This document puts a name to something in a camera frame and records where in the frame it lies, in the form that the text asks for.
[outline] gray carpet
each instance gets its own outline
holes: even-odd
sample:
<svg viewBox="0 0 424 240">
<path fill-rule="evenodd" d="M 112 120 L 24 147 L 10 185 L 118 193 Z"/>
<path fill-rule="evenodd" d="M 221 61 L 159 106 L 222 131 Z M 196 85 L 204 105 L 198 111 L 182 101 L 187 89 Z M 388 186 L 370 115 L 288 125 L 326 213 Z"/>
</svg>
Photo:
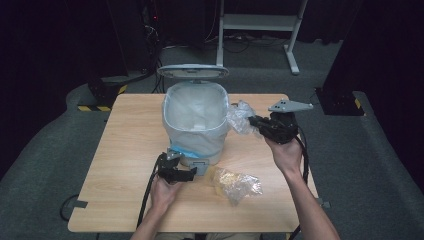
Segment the gray carpet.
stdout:
<svg viewBox="0 0 424 240">
<path fill-rule="evenodd" d="M 296 116 L 307 137 L 318 193 L 331 203 L 325 211 L 342 239 L 423 239 L 424 197 L 388 143 L 366 95 L 354 93 L 366 112 L 362 117 L 324 115 L 314 95 L 339 47 L 296 43 L 298 76 L 290 73 L 281 45 L 226 51 L 224 66 L 230 75 L 217 82 L 229 93 L 285 93 L 315 104 Z M 227 43 L 226 48 L 243 46 Z M 215 56 L 214 50 L 178 47 L 164 49 L 161 60 L 164 65 L 215 64 Z M 166 87 L 177 82 L 165 81 Z M 151 76 L 129 84 L 126 92 L 150 93 L 154 83 Z M 86 90 L 83 85 L 69 93 L 68 110 L 31 140 L 1 181 L 1 240 L 96 238 L 94 233 L 69 232 L 59 216 L 62 202 L 79 193 L 110 114 L 78 111 Z M 130 236 L 108 233 L 100 239 Z M 283 234 L 264 234 L 264 239 L 283 239 Z"/>
</svg>

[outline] white bucket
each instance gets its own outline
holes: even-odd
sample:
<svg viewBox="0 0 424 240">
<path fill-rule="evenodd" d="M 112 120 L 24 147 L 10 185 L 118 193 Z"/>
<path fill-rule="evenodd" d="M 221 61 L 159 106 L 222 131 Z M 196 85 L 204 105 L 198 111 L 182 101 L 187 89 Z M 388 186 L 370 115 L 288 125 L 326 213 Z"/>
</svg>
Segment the white bucket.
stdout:
<svg viewBox="0 0 424 240">
<path fill-rule="evenodd" d="M 227 124 L 228 94 L 208 81 L 186 81 L 167 90 L 162 120 L 170 147 L 187 158 L 208 159 L 218 163 L 229 131 Z M 183 158 L 181 164 L 188 166 Z"/>
</svg>

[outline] gray bracket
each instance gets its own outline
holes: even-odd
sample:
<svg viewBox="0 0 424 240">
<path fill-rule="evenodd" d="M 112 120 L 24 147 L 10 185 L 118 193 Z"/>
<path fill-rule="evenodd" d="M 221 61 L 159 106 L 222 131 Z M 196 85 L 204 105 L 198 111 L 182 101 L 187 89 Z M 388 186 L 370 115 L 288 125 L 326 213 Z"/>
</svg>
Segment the gray bracket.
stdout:
<svg viewBox="0 0 424 240">
<path fill-rule="evenodd" d="M 209 159 L 186 158 L 186 160 L 190 170 L 197 167 L 197 176 L 205 175 L 209 167 Z"/>
<path fill-rule="evenodd" d="M 268 108 L 268 111 L 271 112 L 297 112 L 302 110 L 311 110 L 314 106 L 312 104 L 294 102 L 286 99 L 281 99 L 274 105 Z"/>
<path fill-rule="evenodd" d="M 184 154 L 182 154 L 178 151 L 175 151 L 171 148 L 167 148 L 167 150 L 166 150 L 166 160 L 168 160 L 168 161 L 173 160 L 175 158 L 183 157 L 183 156 L 184 156 Z"/>
<path fill-rule="evenodd" d="M 74 207 L 77 207 L 77 208 L 86 208 L 87 205 L 88 205 L 88 202 L 86 202 L 86 201 L 76 200 L 74 202 Z"/>
</svg>

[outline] crumpled plastic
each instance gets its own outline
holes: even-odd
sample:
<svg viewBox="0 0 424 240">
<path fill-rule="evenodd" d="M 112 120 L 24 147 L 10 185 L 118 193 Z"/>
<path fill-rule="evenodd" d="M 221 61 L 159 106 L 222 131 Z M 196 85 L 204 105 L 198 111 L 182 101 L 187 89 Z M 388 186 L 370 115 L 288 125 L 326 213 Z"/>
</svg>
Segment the crumpled plastic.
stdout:
<svg viewBox="0 0 424 240">
<path fill-rule="evenodd" d="M 255 110 L 248 103 L 240 100 L 237 104 L 228 107 L 227 122 L 231 128 L 238 134 L 248 135 L 254 133 L 258 138 L 262 135 L 256 127 L 250 125 L 248 117 L 255 116 Z"/>
<path fill-rule="evenodd" d="M 209 166 L 208 175 L 215 186 L 216 193 L 227 197 L 233 206 L 237 206 L 245 197 L 263 193 L 261 182 L 255 176 L 234 173 L 215 166 Z"/>
</svg>

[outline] metal stand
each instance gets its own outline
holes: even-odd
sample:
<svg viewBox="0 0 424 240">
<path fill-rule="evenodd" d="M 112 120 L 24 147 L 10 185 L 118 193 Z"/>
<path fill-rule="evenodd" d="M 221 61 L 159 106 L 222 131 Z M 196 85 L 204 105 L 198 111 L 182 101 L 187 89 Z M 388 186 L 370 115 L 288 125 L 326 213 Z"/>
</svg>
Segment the metal stand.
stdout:
<svg viewBox="0 0 424 240">
<path fill-rule="evenodd" d="M 283 31 L 292 32 L 290 42 L 284 45 L 284 50 L 290 64 L 292 74 L 298 75 L 299 68 L 293 55 L 293 47 L 302 23 L 303 13 L 305 12 L 308 0 L 302 0 L 299 12 L 295 16 L 279 15 L 250 15 L 250 14 L 224 14 L 224 0 L 221 0 L 221 10 L 219 19 L 219 42 L 216 55 L 216 65 L 224 65 L 224 29 L 239 30 L 264 30 L 264 31 Z"/>
</svg>

